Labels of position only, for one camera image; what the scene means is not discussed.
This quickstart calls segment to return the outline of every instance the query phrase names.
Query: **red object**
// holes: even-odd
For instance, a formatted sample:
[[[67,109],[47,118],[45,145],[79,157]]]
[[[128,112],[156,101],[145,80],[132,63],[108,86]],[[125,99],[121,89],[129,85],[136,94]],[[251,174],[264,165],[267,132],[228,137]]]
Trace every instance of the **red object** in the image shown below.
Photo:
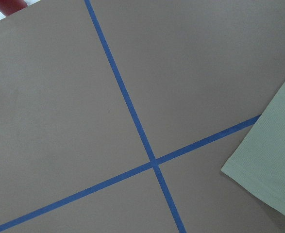
[[[24,0],[0,0],[0,11],[5,16],[9,16],[27,6]]]

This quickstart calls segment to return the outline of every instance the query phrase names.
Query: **gray surface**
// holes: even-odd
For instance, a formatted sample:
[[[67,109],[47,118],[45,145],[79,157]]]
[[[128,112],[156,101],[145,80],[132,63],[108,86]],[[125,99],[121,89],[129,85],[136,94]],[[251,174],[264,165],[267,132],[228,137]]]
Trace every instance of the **gray surface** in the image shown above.
[[[261,113],[285,80],[285,2],[92,3],[157,157]],[[161,165],[188,233],[285,232],[220,174],[246,131]],[[82,0],[0,22],[0,224],[147,161]],[[154,179],[8,232],[175,232]]]
[[[92,3],[157,157],[262,113],[285,80],[285,1]]]
[[[177,233],[178,230],[155,174],[148,170],[5,232]]]
[[[285,233],[285,216],[220,172],[249,128],[160,165],[189,233]]]
[[[83,1],[0,22],[0,224],[145,162]]]

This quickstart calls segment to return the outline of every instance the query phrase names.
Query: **green cloth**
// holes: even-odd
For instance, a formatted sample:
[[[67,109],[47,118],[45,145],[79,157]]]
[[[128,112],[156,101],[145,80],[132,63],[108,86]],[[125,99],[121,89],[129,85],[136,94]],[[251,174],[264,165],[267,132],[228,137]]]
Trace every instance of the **green cloth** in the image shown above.
[[[221,171],[285,215],[285,83]]]

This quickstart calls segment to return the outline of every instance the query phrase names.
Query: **blue painter's tape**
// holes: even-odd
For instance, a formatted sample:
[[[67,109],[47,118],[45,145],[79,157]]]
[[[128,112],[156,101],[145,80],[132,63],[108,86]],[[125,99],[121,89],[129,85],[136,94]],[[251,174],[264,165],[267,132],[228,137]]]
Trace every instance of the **blue painter's tape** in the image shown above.
[[[160,186],[161,186],[161,189],[162,189],[162,191],[164,193],[166,202],[167,202],[167,204],[169,206],[169,209],[170,209],[170,211],[172,213],[172,217],[175,220],[175,223],[177,225],[177,228],[178,228],[179,232],[180,233],[186,233],[185,227],[184,227],[184,225],[182,223],[181,217],[180,217],[180,215],[178,213],[178,210],[177,210],[177,207],[176,207],[176,205],[175,205],[175,203],[173,201],[173,198],[172,198],[172,196],[170,194],[170,191],[168,189],[168,186],[166,184],[166,181],[164,179],[162,171],[160,170],[160,168],[158,166],[154,166],[153,169],[154,169],[155,175],[156,175],[156,177],[158,179],[158,182],[160,183]]]
[[[205,146],[205,145],[207,145],[207,144],[209,144],[211,142],[214,142],[214,141],[216,141],[216,140],[218,140],[220,138],[223,138],[225,136],[233,134],[233,133],[235,133],[235,132],[237,132],[239,130],[242,130],[242,129],[248,127],[248,126],[253,125],[259,119],[259,117],[260,117],[260,115],[255,116],[255,117],[253,117],[251,119],[248,119],[246,121],[243,121],[243,122],[241,122],[241,123],[239,123],[237,125],[229,127],[226,130],[223,130],[223,131],[221,131],[219,133],[216,133],[216,134],[211,135],[211,136],[209,136],[207,138],[204,138],[204,139],[202,139],[202,140],[200,140],[198,142],[194,142],[194,143],[192,143],[192,144],[190,144],[190,145],[188,145],[186,147],[183,147],[183,148],[178,149],[178,150],[176,150],[176,151],[174,151],[172,153],[164,155],[164,156],[158,158],[157,162],[158,162],[158,164],[162,164],[164,162],[167,162],[168,160],[174,159],[174,158],[176,158],[176,157],[178,157],[180,155],[183,155],[183,154],[188,153],[188,152],[190,152],[192,150],[195,150],[195,149],[197,149],[199,147],[202,147],[202,146]]]
[[[85,189],[85,190],[83,190],[81,192],[75,193],[75,194],[73,194],[73,195],[71,195],[69,197],[61,199],[61,200],[59,200],[57,202],[54,202],[54,203],[52,203],[50,205],[47,205],[47,206],[43,207],[43,208],[35,210],[35,211],[31,212],[31,213],[28,213],[28,214],[26,214],[24,216],[16,218],[16,219],[14,219],[12,221],[9,221],[7,223],[4,223],[4,224],[0,225],[0,232],[2,232],[4,230],[7,230],[7,229],[9,229],[9,228],[11,228],[13,226],[16,226],[16,225],[18,225],[20,223],[23,223],[25,221],[28,221],[30,219],[33,219],[35,217],[38,217],[40,215],[43,215],[43,214],[45,214],[45,213],[47,213],[49,211],[52,211],[54,209],[57,209],[57,208],[61,207],[61,206],[69,204],[69,203],[71,203],[71,202],[73,202],[75,200],[78,200],[80,198],[88,196],[88,195],[90,195],[92,193],[95,193],[95,192],[101,190],[101,189],[109,187],[109,186],[111,186],[111,185],[113,185],[115,183],[118,183],[118,182],[120,182],[120,181],[122,181],[124,179],[127,179],[127,178],[129,178],[131,176],[134,176],[134,175],[136,175],[138,173],[141,173],[141,172],[143,172],[145,170],[148,170],[151,167],[152,167],[151,163],[146,163],[144,165],[138,166],[138,167],[136,167],[136,168],[134,168],[132,170],[124,172],[124,173],[122,173],[122,174],[120,174],[118,176],[115,176],[115,177],[113,177],[111,179],[108,179],[108,180],[106,180],[104,182],[101,182],[101,183],[99,183],[99,184],[97,184],[95,186],[92,186],[92,187],[90,187],[88,189]]]
[[[108,43],[107,43],[107,41],[106,41],[106,39],[105,39],[105,37],[103,35],[103,32],[101,30],[101,27],[99,25],[99,22],[97,20],[96,15],[95,15],[94,9],[93,9],[93,7],[92,7],[92,5],[91,5],[89,0],[84,0],[84,2],[86,4],[86,6],[87,6],[89,15],[90,15],[90,17],[91,17],[91,19],[93,21],[93,24],[95,26],[95,29],[97,31],[99,40],[100,40],[100,42],[102,44],[102,47],[103,47],[103,50],[104,50],[104,52],[105,52],[105,54],[106,54],[106,56],[108,58],[108,61],[110,63],[111,69],[112,69],[112,71],[114,73],[115,79],[117,80],[118,86],[119,86],[119,88],[120,88],[120,90],[122,92],[122,95],[124,97],[124,100],[125,100],[125,102],[127,104],[128,110],[129,110],[129,112],[130,112],[130,114],[132,116],[132,119],[134,121],[134,124],[135,124],[135,126],[136,126],[136,128],[138,130],[138,133],[139,133],[139,136],[140,136],[141,141],[143,143],[143,146],[144,146],[144,148],[145,148],[145,150],[146,150],[146,152],[148,154],[148,157],[149,157],[150,161],[154,161],[155,160],[155,156],[153,154],[153,151],[151,149],[151,146],[149,144],[147,136],[146,136],[146,134],[145,134],[145,132],[144,132],[144,130],[142,128],[141,122],[140,122],[140,120],[138,118],[138,115],[137,115],[137,112],[136,112],[136,110],[134,108],[132,100],[129,97],[128,91],[127,91],[127,89],[125,87],[125,84],[124,84],[124,82],[122,80],[122,77],[121,77],[121,75],[119,73],[117,65],[116,65],[116,63],[114,61],[114,58],[113,58],[112,53],[110,51],[109,45],[108,45]]]

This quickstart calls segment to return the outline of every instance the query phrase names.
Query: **blue tape line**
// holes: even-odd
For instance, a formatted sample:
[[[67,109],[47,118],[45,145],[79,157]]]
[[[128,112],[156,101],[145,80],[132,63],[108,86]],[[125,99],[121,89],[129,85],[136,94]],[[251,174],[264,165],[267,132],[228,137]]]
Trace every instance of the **blue tape line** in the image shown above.
[[[216,141],[218,139],[221,139],[221,138],[223,138],[225,136],[233,134],[233,133],[235,133],[235,132],[237,132],[239,130],[242,130],[242,129],[248,127],[248,126],[253,125],[259,119],[259,117],[260,117],[260,115],[255,116],[255,117],[253,117],[251,119],[248,119],[248,120],[245,120],[244,122],[241,122],[241,123],[239,123],[237,125],[229,127],[226,130],[223,130],[223,131],[221,131],[219,133],[216,133],[216,134],[211,135],[211,136],[209,136],[207,138],[204,138],[204,139],[202,139],[202,140],[200,140],[198,142],[192,143],[192,144],[190,144],[190,145],[188,145],[186,147],[183,147],[183,148],[178,149],[178,150],[176,150],[176,151],[174,151],[172,153],[164,155],[164,156],[158,158],[157,162],[158,162],[158,164],[162,164],[164,162],[167,162],[168,160],[174,159],[174,158],[176,158],[176,157],[178,157],[180,155],[183,155],[183,154],[188,153],[188,152],[190,152],[192,150],[195,150],[195,149],[197,149],[199,147],[205,146],[205,145],[207,145],[207,144],[209,144],[211,142],[214,142],[214,141]]]
[[[178,213],[178,210],[177,210],[177,207],[172,199],[172,196],[170,194],[170,191],[168,189],[168,186],[166,184],[166,181],[164,179],[164,176],[162,174],[162,171],[161,169],[159,168],[159,166],[154,166],[153,167],[154,169],[154,172],[155,172],[155,175],[158,179],[158,182],[160,183],[160,186],[161,186],[161,189],[164,193],[164,196],[165,196],[165,199],[166,199],[166,202],[169,206],[169,209],[171,211],[171,214],[172,214],[172,217],[173,219],[175,220],[175,223],[177,225],[177,228],[179,230],[180,233],[186,233],[186,230],[185,230],[185,227],[182,223],[182,220],[180,218],[180,215]]]
[[[130,112],[130,114],[132,116],[132,119],[134,121],[134,124],[135,124],[135,126],[136,126],[136,128],[138,130],[138,133],[139,133],[139,136],[140,136],[141,141],[143,143],[143,146],[144,146],[144,148],[145,148],[145,150],[146,150],[146,152],[148,154],[148,157],[149,157],[150,161],[155,161],[155,156],[153,154],[153,151],[151,149],[151,146],[149,144],[147,136],[146,136],[146,134],[145,134],[145,132],[144,132],[144,130],[142,128],[142,125],[141,125],[141,122],[140,122],[140,120],[138,118],[137,112],[134,109],[134,105],[132,103],[132,100],[129,97],[128,91],[127,91],[127,89],[125,87],[125,84],[124,84],[124,82],[122,80],[122,77],[121,77],[121,75],[119,73],[119,70],[117,68],[117,65],[116,65],[116,63],[114,61],[114,58],[112,56],[112,53],[111,53],[110,48],[108,46],[108,43],[107,43],[107,41],[106,41],[106,39],[105,39],[105,37],[103,35],[103,32],[101,30],[101,27],[99,25],[99,22],[97,20],[96,15],[95,15],[94,9],[93,9],[93,7],[92,7],[92,5],[91,5],[89,0],[84,0],[84,2],[86,4],[86,6],[87,6],[89,15],[90,15],[90,17],[91,17],[91,19],[93,21],[93,24],[95,26],[95,29],[97,31],[99,40],[100,40],[100,42],[102,44],[102,47],[103,47],[103,50],[104,50],[104,52],[105,52],[105,54],[106,54],[106,56],[108,58],[108,61],[110,63],[112,71],[114,73],[115,79],[117,80],[118,86],[119,86],[119,88],[120,88],[120,90],[122,92],[122,95],[123,95],[124,99],[125,99],[125,102],[127,104],[128,110],[129,110],[129,112]]]
[[[174,201],[173,201],[173,199],[171,197],[171,194],[170,194],[169,189],[168,189],[168,187],[166,185],[166,182],[165,182],[165,179],[163,177],[163,174],[162,174],[161,170],[158,167],[158,163],[157,163],[157,161],[155,159],[155,156],[154,156],[154,153],[153,153],[152,148],[150,146],[150,143],[149,143],[149,141],[147,139],[147,136],[146,136],[146,134],[145,134],[145,132],[144,132],[144,130],[142,128],[141,122],[140,122],[140,120],[138,118],[138,115],[137,115],[137,112],[136,112],[136,110],[134,108],[132,100],[129,97],[128,91],[127,91],[127,89],[125,87],[125,84],[124,84],[124,82],[122,80],[122,77],[121,77],[121,75],[119,73],[119,70],[118,70],[117,65],[115,63],[115,60],[114,60],[114,58],[112,56],[112,53],[110,51],[109,45],[108,45],[108,43],[107,43],[107,41],[106,41],[106,39],[105,39],[105,37],[103,35],[103,32],[101,30],[101,27],[99,25],[99,22],[97,20],[96,15],[95,15],[94,9],[93,9],[93,7],[92,7],[92,5],[91,5],[89,0],[84,0],[84,2],[86,4],[86,6],[87,6],[89,15],[90,15],[90,17],[91,17],[91,19],[93,21],[93,24],[94,24],[95,29],[97,31],[98,37],[100,39],[100,42],[101,42],[102,47],[104,49],[104,52],[105,52],[105,54],[106,54],[106,56],[108,58],[108,61],[110,63],[110,66],[112,68],[114,76],[115,76],[115,78],[117,80],[118,86],[119,86],[119,88],[120,88],[120,90],[122,92],[124,100],[125,100],[125,102],[127,104],[129,112],[130,112],[130,114],[132,116],[134,124],[135,124],[135,126],[136,126],[136,128],[138,130],[138,133],[139,133],[139,136],[141,138],[142,144],[143,144],[143,146],[144,146],[144,148],[145,148],[145,150],[147,152],[147,155],[148,155],[149,160],[151,162],[151,165],[152,165],[152,167],[154,169],[154,172],[156,174],[158,182],[160,183],[160,186],[161,186],[162,191],[164,193],[165,199],[166,199],[166,201],[168,203],[168,206],[170,208],[171,214],[172,214],[172,216],[173,216],[173,218],[174,218],[174,220],[176,222],[176,225],[177,225],[177,227],[179,229],[179,232],[180,233],[185,233],[186,231],[185,231],[184,225],[182,223],[182,220],[180,218],[180,215],[179,215],[179,213],[177,211],[176,205],[175,205],[175,203],[174,203]]]
[[[75,194],[73,194],[73,195],[71,195],[69,197],[61,199],[61,200],[59,200],[57,202],[54,202],[54,203],[52,203],[50,205],[47,205],[47,206],[43,207],[43,208],[35,210],[35,211],[31,212],[31,213],[28,213],[28,214],[26,214],[24,216],[16,218],[16,219],[14,219],[12,221],[9,221],[7,223],[4,223],[4,224],[0,225],[0,232],[2,232],[4,230],[7,230],[7,229],[9,229],[9,228],[11,228],[13,226],[16,226],[16,225],[18,225],[20,223],[23,223],[25,221],[28,221],[30,219],[33,219],[35,217],[38,217],[40,215],[43,215],[43,214],[45,214],[45,213],[47,213],[49,211],[52,211],[54,209],[57,209],[57,208],[61,207],[61,206],[69,204],[69,203],[71,203],[71,202],[73,202],[75,200],[78,200],[80,198],[88,196],[88,195],[90,195],[92,193],[95,193],[95,192],[97,192],[97,191],[99,191],[101,189],[109,187],[109,186],[111,186],[111,185],[113,185],[115,183],[118,183],[118,182],[120,182],[120,181],[122,181],[124,179],[127,179],[127,178],[129,178],[131,176],[134,176],[134,175],[136,175],[138,173],[141,173],[141,172],[143,172],[145,170],[148,170],[150,168],[152,168],[151,163],[146,163],[144,165],[138,166],[138,167],[136,167],[136,168],[134,168],[134,169],[132,169],[130,171],[124,172],[124,173],[122,173],[122,174],[120,174],[118,176],[115,176],[115,177],[113,177],[111,179],[108,179],[108,180],[106,180],[104,182],[101,182],[101,183],[99,183],[99,184],[97,184],[95,186],[87,188],[87,189],[85,189],[85,190],[83,190],[81,192],[75,193]]]

